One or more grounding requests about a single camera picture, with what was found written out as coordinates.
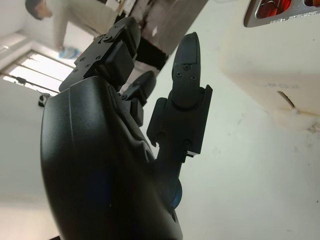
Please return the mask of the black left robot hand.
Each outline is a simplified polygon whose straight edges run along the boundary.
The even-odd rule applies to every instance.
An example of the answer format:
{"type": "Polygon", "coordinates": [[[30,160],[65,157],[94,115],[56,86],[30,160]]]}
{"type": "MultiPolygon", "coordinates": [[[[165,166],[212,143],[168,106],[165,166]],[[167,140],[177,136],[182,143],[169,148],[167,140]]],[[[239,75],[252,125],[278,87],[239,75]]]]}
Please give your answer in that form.
{"type": "Polygon", "coordinates": [[[41,172],[62,240],[183,238],[179,175],[186,158],[201,152],[213,90],[200,86],[200,42],[187,34],[174,58],[172,89],[156,101],[142,133],[154,73],[119,92],[140,39],[133,17],[118,21],[78,57],[44,106],[41,172]]]}

